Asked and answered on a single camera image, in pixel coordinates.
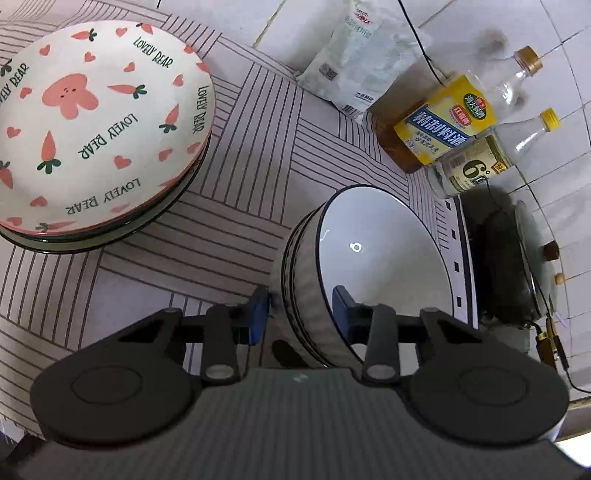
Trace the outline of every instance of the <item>pink bear illustration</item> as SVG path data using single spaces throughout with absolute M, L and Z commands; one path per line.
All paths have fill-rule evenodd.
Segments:
M 43 105 L 60 107 L 61 114 L 66 120 L 73 120 L 78 116 L 78 107 L 94 110 L 99 106 L 98 99 L 86 90 L 88 78 L 81 73 L 72 73 L 52 83 L 41 101 Z

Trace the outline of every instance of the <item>brown liquid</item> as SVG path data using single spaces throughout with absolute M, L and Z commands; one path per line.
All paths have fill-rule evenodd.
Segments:
M 383 124 L 378 120 L 375 131 L 380 146 L 404 173 L 415 173 L 424 167 L 420 160 L 400 140 L 393 126 Z

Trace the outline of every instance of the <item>clear bottle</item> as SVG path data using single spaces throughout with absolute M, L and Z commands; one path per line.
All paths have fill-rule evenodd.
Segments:
M 427 170 L 429 185 L 441 199 L 467 192 L 518 165 L 536 142 L 559 126 L 558 116 L 548 108 L 529 120 L 490 127 L 463 148 L 431 164 Z
M 541 68 L 529 46 L 508 59 L 483 61 L 395 125 L 381 125 L 378 141 L 402 170 L 413 173 L 510 115 L 524 80 Z

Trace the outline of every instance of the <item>yellow bottle cap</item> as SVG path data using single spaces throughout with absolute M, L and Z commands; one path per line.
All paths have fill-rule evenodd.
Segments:
M 540 113 L 540 117 L 550 132 L 556 130 L 560 126 L 560 118 L 558 118 L 556 112 L 551 108 Z
M 535 75 L 543 67 L 538 54 L 529 45 L 517 50 L 515 55 L 521 59 L 530 75 Z

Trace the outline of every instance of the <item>white plate with carrot pattern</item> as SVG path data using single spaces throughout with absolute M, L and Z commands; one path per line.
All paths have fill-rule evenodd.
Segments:
M 64 235 L 141 208 L 199 156 L 214 109 L 205 64 L 151 25 L 32 43 L 0 68 L 0 224 Z

